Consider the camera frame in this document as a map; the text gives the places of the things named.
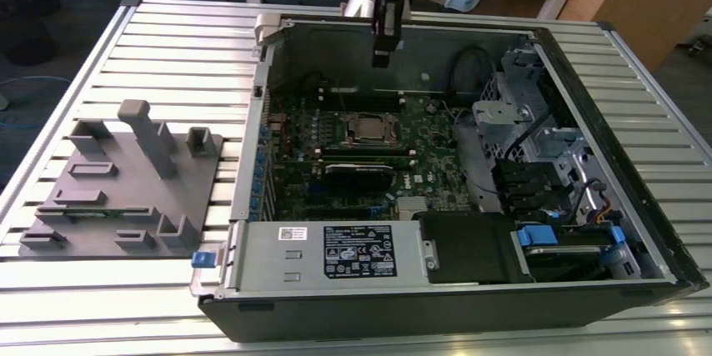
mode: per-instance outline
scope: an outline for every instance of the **floor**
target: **floor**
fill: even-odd
[[[6,78],[51,75],[72,78],[104,30],[120,0],[60,0],[62,10],[44,19],[59,51],[54,60],[32,68],[20,68],[0,58],[0,82]],[[338,6],[340,0],[267,0],[270,3]],[[414,9],[438,11],[423,2]],[[688,58],[683,49],[675,50],[655,72],[670,96],[690,120],[712,142],[712,115],[708,113],[710,83],[712,82],[712,52]],[[39,129],[51,115],[67,85],[58,81],[23,81],[0,87],[11,101],[11,108],[0,112],[0,190],[11,179]],[[30,128],[7,128],[4,124]]]

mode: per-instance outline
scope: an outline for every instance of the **blue latch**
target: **blue latch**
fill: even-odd
[[[623,232],[623,229],[619,226],[611,227],[611,234],[614,235],[614,240],[616,243],[624,243],[626,242],[626,233]]]
[[[556,245],[555,229],[550,225],[528,225],[516,232],[522,246]]]
[[[191,266],[194,268],[215,268],[218,258],[219,256],[215,252],[195,252],[191,258]]]

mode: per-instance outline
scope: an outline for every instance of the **motherboard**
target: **motherboard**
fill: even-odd
[[[458,116],[439,99],[290,94],[271,109],[276,220],[411,219],[472,209]]]

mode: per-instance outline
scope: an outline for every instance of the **black cable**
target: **black cable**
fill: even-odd
[[[482,71],[482,65],[484,63],[488,63],[492,69],[492,74],[498,73],[498,66],[494,62],[494,57],[487,51],[487,49],[476,44],[467,45],[463,49],[458,51],[458,53],[454,55],[447,65],[447,82],[446,82],[446,91],[444,91],[447,96],[454,96],[458,93],[458,89],[455,88],[455,73],[458,71],[458,67],[460,66],[462,59],[470,53],[475,53],[475,55],[482,55],[484,57],[484,60],[482,59],[476,60],[478,71]]]
[[[595,183],[600,183],[602,180],[599,178],[590,178],[586,183],[583,183],[582,189],[579,190],[579,193],[576,194],[576,199],[574,203],[571,203],[571,211],[568,212],[568,220],[567,225],[571,225],[576,221],[576,211],[579,210],[579,207],[582,206],[582,200],[583,196],[587,194],[587,189],[591,185]]]
[[[547,112],[544,114],[542,114],[539,116],[539,118],[536,118],[536,120],[534,121],[534,123],[530,125],[530,127],[527,128],[527,131],[524,131],[524,133],[522,133],[520,137],[516,138],[516,140],[512,142],[512,144],[510,145],[510,148],[507,148],[507,151],[504,152],[504,159],[507,160],[510,158],[510,155],[512,154],[514,150],[516,149],[518,146],[522,145],[522,143],[524,142],[524,140],[528,138],[528,136],[539,129],[539,127],[542,126],[542,124],[544,123],[544,121],[547,121],[547,118],[550,118],[550,116],[552,115],[552,110],[551,108],[547,110]]]

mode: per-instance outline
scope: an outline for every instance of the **metal bracket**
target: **metal bracket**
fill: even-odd
[[[282,14],[279,13],[262,13],[258,15],[255,21],[255,40],[259,46],[270,44],[267,39],[279,31],[282,31]]]
[[[440,268],[435,241],[423,241],[423,260],[426,261],[426,268],[428,270],[438,270]]]
[[[490,143],[504,143],[518,123],[527,120],[512,104],[498,100],[480,100],[472,106],[475,122]]]
[[[582,138],[578,128],[544,128],[534,136],[536,155],[540,158],[558,158],[571,144]]]

